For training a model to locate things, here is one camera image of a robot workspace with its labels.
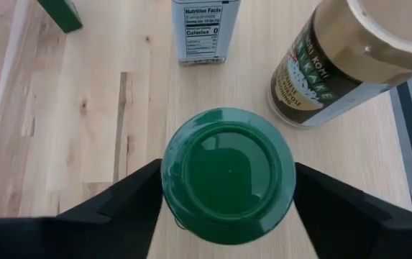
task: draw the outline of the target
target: nutrition facts label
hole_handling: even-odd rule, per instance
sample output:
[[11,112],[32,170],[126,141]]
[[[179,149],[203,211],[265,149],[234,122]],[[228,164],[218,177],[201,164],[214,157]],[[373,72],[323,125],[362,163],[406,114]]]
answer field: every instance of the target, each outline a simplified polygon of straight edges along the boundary
[[222,6],[185,8],[186,56],[214,56],[219,40]]

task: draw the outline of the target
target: green bottle cap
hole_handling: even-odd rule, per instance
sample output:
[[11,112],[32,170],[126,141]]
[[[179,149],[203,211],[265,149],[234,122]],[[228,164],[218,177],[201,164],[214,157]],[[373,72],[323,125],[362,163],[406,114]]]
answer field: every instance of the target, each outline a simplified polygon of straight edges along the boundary
[[256,240],[283,219],[295,164],[279,131],[240,109],[213,109],[186,122],[162,160],[162,187],[176,220],[210,242]]

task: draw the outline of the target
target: wooden surface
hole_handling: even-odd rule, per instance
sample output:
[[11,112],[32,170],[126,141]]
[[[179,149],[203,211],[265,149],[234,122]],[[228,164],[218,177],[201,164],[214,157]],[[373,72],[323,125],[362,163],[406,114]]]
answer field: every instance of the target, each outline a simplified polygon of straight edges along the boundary
[[[0,0],[0,217],[54,215],[148,161],[187,119],[232,106],[272,122],[297,161],[411,209],[388,94],[310,130],[271,113],[270,77],[317,0],[243,1],[224,65],[181,68],[169,0],[74,0],[65,36],[34,0]],[[269,235],[212,245],[163,206],[150,258],[315,258],[293,207]]]

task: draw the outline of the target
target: box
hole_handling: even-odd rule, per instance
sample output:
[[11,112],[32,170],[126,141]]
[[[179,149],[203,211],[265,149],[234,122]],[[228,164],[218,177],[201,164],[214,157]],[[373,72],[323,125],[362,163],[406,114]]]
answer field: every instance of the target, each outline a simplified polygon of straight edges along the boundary
[[179,63],[223,63],[240,4],[241,0],[172,0]]

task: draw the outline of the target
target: seasoning jar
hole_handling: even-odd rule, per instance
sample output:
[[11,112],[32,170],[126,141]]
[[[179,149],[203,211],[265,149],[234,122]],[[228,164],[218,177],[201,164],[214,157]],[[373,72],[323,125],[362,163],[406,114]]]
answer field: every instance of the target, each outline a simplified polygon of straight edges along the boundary
[[274,229],[296,184],[279,131],[256,114],[232,108],[187,121],[170,140],[161,172],[175,220],[223,245],[250,242]]
[[323,0],[267,95],[282,119],[315,127],[411,77],[412,1]]

